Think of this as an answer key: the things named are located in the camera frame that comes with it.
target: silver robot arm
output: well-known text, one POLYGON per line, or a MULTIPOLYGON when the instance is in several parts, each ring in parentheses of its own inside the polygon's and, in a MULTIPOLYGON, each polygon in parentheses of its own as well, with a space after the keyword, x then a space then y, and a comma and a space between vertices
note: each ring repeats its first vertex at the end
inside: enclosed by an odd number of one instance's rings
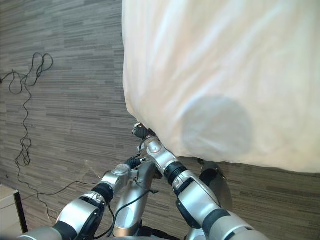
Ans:
POLYGON ((19 240, 91 240, 100 225, 106 206, 114 195, 137 176, 126 164, 105 173, 91 190, 71 201, 60 213, 56 224, 31 230, 19 240))
POLYGON ((168 151, 157 136, 144 142, 146 154, 164 175, 177 196, 176 206, 193 229, 207 240, 268 240, 231 211, 221 208, 215 194, 168 151))

